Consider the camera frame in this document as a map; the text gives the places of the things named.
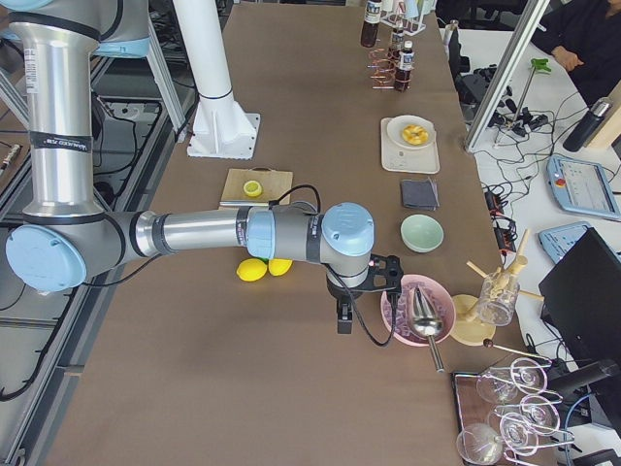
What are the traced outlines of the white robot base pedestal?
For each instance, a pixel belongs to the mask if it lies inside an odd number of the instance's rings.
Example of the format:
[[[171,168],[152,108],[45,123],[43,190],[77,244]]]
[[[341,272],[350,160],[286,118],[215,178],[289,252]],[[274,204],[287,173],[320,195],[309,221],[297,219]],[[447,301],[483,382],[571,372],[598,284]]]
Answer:
[[[199,94],[187,154],[250,160],[260,115],[245,112],[234,97],[216,5],[179,0],[174,8]]]

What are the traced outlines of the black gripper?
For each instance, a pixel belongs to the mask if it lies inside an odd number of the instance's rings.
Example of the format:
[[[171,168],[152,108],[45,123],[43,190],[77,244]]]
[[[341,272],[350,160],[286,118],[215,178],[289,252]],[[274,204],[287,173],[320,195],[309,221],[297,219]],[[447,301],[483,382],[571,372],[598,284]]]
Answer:
[[[350,291],[353,297],[359,297],[363,293],[375,293],[386,291],[388,293],[402,292],[403,269],[401,260],[396,255],[382,256],[372,253],[366,269],[365,280],[353,286],[347,284],[345,276],[335,275],[326,265],[326,283],[330,293],[334,297],[346,296]],[[353,307],[349,299],[337,299],[337,333],[350,334],[352,332]]]

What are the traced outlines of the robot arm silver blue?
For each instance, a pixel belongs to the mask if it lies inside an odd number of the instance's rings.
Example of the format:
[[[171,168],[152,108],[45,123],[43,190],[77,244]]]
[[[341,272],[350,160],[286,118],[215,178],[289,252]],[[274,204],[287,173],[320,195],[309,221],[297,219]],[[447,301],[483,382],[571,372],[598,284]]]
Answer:
[[[355,203],[329,210],[277,201],[189,214],[108,212],[94,199],[90,59],[152,57],[145,1],[9,1],[23,45],[33,199],[6,244],[14,273],[60,291],[142,257],[244,247],[261,260],[325,266],[338,329],[358,318],[356,298],[382,290],[391,305],[403,276],[395,256],[372,252],[371,214]]]

